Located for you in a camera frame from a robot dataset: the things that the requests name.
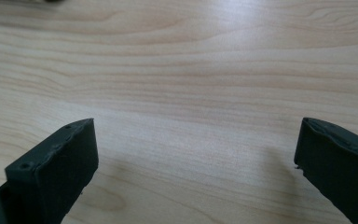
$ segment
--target wooden table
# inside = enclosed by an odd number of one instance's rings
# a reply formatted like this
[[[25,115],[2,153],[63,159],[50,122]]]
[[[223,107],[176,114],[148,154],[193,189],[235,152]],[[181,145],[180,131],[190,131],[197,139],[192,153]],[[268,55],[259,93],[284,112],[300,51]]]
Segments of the wooden table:
[[[303,117],[358,133],[358,1],[0,2],[0,185],[95,118],[63,224],[350,223],[295,169]]]

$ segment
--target small hole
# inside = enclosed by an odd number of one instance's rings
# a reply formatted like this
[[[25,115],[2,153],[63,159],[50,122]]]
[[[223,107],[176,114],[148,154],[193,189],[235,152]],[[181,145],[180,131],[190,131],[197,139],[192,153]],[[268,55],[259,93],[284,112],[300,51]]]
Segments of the small hole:
[[[23,163],[21,166],[20,166],[20,169],[23,169],[23,170],[25,170],[25,169],[28,169],[28,168],[30,168],[30,164],[29,163]]]

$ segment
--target wood grain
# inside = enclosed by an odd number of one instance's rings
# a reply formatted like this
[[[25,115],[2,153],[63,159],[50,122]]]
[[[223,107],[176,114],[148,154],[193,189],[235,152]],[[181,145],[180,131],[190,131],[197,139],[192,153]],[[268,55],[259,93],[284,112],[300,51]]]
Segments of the wood grain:
[[[303,117],[358,133],[358,1],[0,2],[0,184],[91,117],[64,224],[350,223],[293,157]]]

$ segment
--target light wooden surface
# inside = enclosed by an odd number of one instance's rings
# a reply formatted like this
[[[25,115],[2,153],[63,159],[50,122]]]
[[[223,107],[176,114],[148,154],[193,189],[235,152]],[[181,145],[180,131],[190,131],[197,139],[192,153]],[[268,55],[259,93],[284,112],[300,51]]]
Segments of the light wooden surface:
[[[0,2],[0,184],[95,118],[63,224],[350,223],[295,169],[303,117],[358,133],[358,1]]]

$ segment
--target black object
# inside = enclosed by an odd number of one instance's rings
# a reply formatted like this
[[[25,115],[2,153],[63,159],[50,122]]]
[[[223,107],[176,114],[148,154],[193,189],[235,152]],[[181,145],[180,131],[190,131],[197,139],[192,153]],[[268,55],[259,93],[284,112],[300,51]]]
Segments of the black object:
[[[358,224],[358,135],[326,121],[304,118],[295,164],[310,183]]]
[[[98,168],[93,119],[60,128],[11,163],[0,224],[59,224]]]

